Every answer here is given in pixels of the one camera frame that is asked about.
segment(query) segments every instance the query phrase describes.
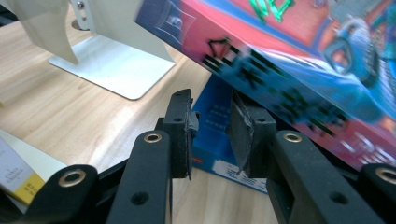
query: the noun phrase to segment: light wood surface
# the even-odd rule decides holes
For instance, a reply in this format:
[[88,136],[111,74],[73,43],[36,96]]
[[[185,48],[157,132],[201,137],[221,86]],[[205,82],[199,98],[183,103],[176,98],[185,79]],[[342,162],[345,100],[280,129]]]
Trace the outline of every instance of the light wood surface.
[[[89,36],[66,27],[72,45]],[[129,157],[136,137],[153,130],[171,94],[196,100],[210,73],[169,48],[177,65],[143,98],[130,101],[48,63],[19,22],[0,28],[0,128],[55,159],[99,172]],[[173,222],[276,223],[269,197],[193,169],[174,180]]]

